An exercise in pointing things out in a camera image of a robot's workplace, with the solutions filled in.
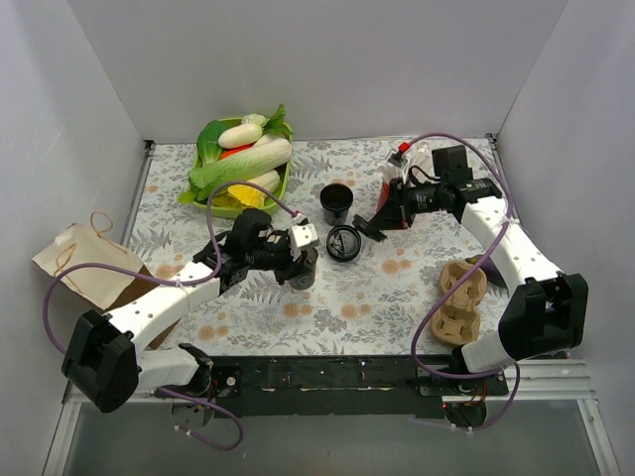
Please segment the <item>black coffee cup lid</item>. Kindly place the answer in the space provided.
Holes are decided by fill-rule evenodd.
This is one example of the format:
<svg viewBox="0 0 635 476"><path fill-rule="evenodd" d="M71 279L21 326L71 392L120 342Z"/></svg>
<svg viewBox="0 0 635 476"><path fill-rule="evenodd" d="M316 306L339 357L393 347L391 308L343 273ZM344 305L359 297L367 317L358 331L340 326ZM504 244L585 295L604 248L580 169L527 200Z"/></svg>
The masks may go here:
<svg viewBox="0 0 635 476"><path fill-rule="evenodd" d="M338 263L353 261L361 250L361 235L350 225L334 226L326 237L326 252Z"/></svg>

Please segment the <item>black coffee cups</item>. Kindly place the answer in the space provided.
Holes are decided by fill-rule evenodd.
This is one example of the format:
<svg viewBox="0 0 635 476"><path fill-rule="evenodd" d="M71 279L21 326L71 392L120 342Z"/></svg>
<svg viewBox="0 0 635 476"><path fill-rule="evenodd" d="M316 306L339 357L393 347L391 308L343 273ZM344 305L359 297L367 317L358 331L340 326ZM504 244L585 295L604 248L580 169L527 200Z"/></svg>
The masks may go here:
<svg viewBox="0 0 635 476"><path fill-rule="evenodd" d="M324 221L330 226L344 224L353 203L352 190L342 183L325 186L319 195Z"/></svg>

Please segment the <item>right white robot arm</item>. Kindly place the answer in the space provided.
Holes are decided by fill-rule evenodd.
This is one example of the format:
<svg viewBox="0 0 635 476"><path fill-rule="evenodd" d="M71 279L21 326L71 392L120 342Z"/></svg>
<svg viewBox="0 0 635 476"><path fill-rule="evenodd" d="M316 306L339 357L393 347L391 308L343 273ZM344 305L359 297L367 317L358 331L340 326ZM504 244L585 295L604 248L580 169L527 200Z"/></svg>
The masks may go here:
<svg viewBox="0 0 635 476"><path fill-rule="evenodd" d="M394 178L375 215L353 219L354 227L381 242L385 231L409 227L418 214L445 211L485 247L510 294L495 332L453 350L448 379L471 394L500 369L520 360L579 346L583 337L588 284L565 274L513 222L511 197L490 178L475 178L468 144L432 152L434 176Z"/></svg>

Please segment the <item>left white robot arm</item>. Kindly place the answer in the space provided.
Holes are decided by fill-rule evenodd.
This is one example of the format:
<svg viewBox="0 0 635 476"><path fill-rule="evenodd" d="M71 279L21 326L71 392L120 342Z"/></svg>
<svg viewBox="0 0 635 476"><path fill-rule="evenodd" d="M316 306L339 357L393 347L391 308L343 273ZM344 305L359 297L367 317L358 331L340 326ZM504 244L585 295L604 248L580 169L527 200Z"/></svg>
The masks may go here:
<svg viewBox="0 0 635 476"><path fill-rule="evenodd" d="M210 356L191 344L158 351L150 343L191 310L244 281L250 271L271 271L278 284L295 290L310 288L318 245L316 227L302 215L289 229L276 230L266 212L244 210L231 230L215 235L170 285L104 314L85 313L73 331L63 374L104 413L142 389L166 387L189 397L208 396L214 385Z"/></svg>

